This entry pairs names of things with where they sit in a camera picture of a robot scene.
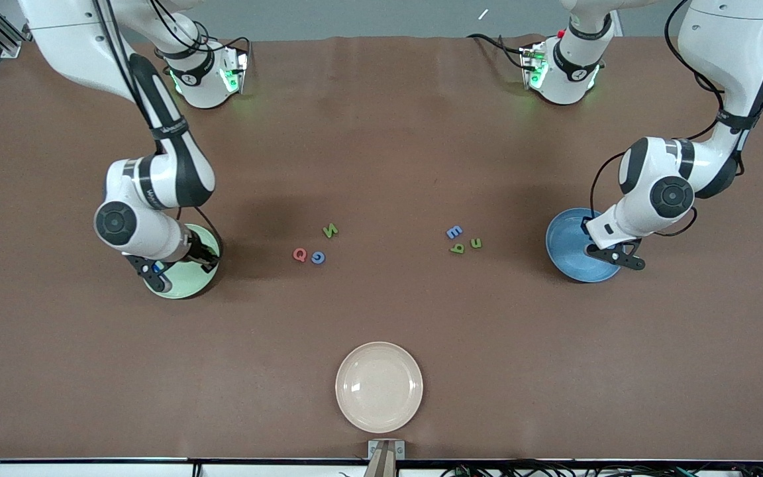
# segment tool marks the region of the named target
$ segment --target brown table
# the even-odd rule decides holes
[[[644,272],[576,284],[547,257],[606,157],[715,112],[662,40],[607,58],[558,107],[474,40],[256,45],[245,96],[181,106],[227,254],[166,301],[91,229],[108,165],[151,151],[136,109],[25,45],[0,67],[0,456],[363,455],[334,377],[391,341],[426,380],[391,434],[413,458],[763,459],[763,118],[746,175],[646,240]],[[454,225],[483,248],[449,253]]]

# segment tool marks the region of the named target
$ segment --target blue plate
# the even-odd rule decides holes
[[[620,266],[585,254],[585,248],[593,244],[593,240],[582,230],[582,218],[590,217],[590,213],[588,208],[577,207],[555,215],[546,229],[546,251],[564,275],[595,284],[614,277],[620,271]],[[599,215],[599,212],[594,211],[594,217]]]

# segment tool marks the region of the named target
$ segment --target floor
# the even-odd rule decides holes
[[[0,0],[0,9],[13,9]],[[620,12],[625,36],[660,36],[678,0]],[[213,36],[252,40],[314,40],[330,36],[519,36],[554,34],[566,26],[559,2],[543,0],[210,0],[188,12]],[[676,15],[674,25],[681,24]],[[128,32],[133,42],[143,40]]]

